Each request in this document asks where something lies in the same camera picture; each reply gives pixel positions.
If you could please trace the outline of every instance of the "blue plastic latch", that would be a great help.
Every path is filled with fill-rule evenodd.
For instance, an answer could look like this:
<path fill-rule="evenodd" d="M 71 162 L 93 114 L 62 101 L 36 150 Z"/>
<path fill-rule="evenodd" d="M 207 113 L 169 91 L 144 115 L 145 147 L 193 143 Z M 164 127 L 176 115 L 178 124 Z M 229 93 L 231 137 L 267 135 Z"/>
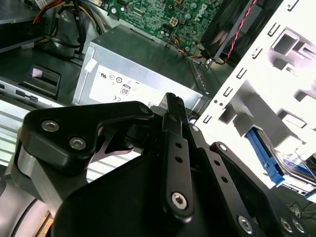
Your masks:
<path fill-rule="evenodd" d="M 276 184 L 276 186 L 280 186 L 282 182 L 285 180 L 277 171 L 276 165 L 277 162 L 274 157 L 271 157 L 266 150 L 264 149 L 263 145 L 259 141 L 255 132 L 251 129 L 247 134 L 246 138 L 250 141 L 251 146 L 255 150 L 257 157 L 262 164 L 262 167 L 268 173 L 271 181 Z"/>

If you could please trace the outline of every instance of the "screw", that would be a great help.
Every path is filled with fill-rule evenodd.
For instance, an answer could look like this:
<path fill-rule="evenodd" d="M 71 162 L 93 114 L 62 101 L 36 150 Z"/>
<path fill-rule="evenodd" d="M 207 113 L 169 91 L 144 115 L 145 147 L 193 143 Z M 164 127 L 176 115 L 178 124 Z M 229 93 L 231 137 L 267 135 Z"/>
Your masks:
<path fill-rule="evenodd" d="M 219 147 L 220 147 L 224 152 L 227 151 L 227 148 L 226 148 L 223 144 L 220 144 Z"/>
<path fill-rule="evenodd" d="M 304 228 L 303 226 L 295 219 L 293 219 L 293 223 L 294 223 L 294 226 L 302 233 L 304 233 Z"/>
<path fill-rule="evenodd" d="M 69 144 L 72 148 L 76 150 L 82 150 L 86 147 L 85 141 L 79 137 L 73 137 L 72 139 L 70 139 Z"/>
<path fill-rule="evenodd" d="M 59 130 L 59 125 L 55 121 L 52 120 L 46 120 L 41 123 L 42 129 L 44 129 L 47 132 L 56 132 Z"/>
<path fill-rule="evenodd" d="M 187 208 L 187 200 L 181 193 L 173 193 L 171 199 L 178 209 L 184 210 Z"/>
<path fill-rule="evenodd" d="M 112 13 L 112 14 L 116 14 L 116 13 L 117 13 L 117 9 L 116 9 L 115 7 L 113 7 L 113 8 L 111 9 L 111 13 Z"/>
<path fill-rule="evenodd" d="M 143 112 L 143 113 L 145 113 L 145 114 L 149 114 L 148 109 L 145 108 L 144 106 L 141 106 L 141 107 L 139 107 L 139 108 L 140 108 L 140 111 L 141 111 L 141 112 Z"/>
<path fill-rule="evenodd" d="M 248 234 L 252 234 L 252 226 L 245 217 L 238 216 L 238 222 L 244 231 L 246 231 Z"/>
<path fill-rule="evenodd" d="M 194 132 L 199 132 L 199 128 L 197 126 L 192 125 L 192 128 L 193 128 Z"/>
<path fill-rule="evenodd" d="M 282 226 L 289 231 L 290 233 L 292 233 L 292 227 L 290 226 L 290 224 L 283 218 L 280 218 L 281 224 Z"/>

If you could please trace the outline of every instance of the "green circuit board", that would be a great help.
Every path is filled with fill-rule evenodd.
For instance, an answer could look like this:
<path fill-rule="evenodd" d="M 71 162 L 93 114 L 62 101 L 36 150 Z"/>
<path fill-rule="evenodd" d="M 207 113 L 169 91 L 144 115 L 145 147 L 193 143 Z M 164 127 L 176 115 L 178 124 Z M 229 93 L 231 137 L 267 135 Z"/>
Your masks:
<path fill-rule="evenodd" d="M 198 55 L 198 43 L 221 0 L 92 0 L 110 14 L 165 42 L 176 35 L 182 49 Z"/>

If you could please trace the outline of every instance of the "red wire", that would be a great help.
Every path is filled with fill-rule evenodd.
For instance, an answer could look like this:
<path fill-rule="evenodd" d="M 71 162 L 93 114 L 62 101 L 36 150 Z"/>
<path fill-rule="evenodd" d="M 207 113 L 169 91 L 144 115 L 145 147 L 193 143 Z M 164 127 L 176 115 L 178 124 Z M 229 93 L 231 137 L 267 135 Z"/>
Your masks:
<path fill-rule="evenodd" d="M 34 18 L 33 24 L 36 24 L 39 22 L 41 16 L 44 14 L 45 11 L 47 11 L 49 8 L 52 8 L 55 5 L 60 4 L 62 1 L 63 0 L 52 0 L 50 3 L 46 4 Z"/>
<path fill-rule="evenodd" d="M 248 10 L 246 11 L 245 15 L 243 16 L 243 18 L 242 18 L 242 20 L 241 20 L 241 22 L 240 22 L 240 24 L 239 24 L 238 30 L 237 30 L 236 33 L 235 33 L 235 38 L 234 38 L 234 40 L 233 40 L 233 42 L 232 42 L 232 44 L 231 44 L 231 49 L 229 50 L 229 52 L 228 52 L 228 54 L 227 54 L 227 58 L 225 59 L 225 63 L 227 63 L 227 61 L 228 61 L 229 58 L 231 57 L 231 54 L 232 54 L 232 51 L 233 51 L 233 49 L 234 49 L 235 43 L 236 43 L 236 41 L 237 41 L 237 39 L 238 39 L 238 36 L 239 36 L 240 31 L 241 31 L 241 29 L 242 29 L 242 27 L 243 27 L 243 24 L 245 23 L 245 19 L 246 19 L 246 17 L 250 14 L 250 11 L 251 11 L 252 7 L 257 3 L 257 1 L 258 1 L 258 0 L 253 0 L 252 4 L 249 6 Z"/>

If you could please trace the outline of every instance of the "fan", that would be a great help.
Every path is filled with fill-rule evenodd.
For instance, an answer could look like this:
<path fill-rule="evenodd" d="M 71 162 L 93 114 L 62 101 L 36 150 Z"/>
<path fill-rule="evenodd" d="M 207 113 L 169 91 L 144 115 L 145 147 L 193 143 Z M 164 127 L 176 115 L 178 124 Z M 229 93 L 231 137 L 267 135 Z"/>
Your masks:
<path fill-rule="evenodd" d="M 281 2 L 257 1 L 244 21 L 227 63 L 236 65 L 240 61 Z M 225 61 L 241 19 L 252 3 L 253 0 L 224 0 L 201 41 L 209 58 Z"/>

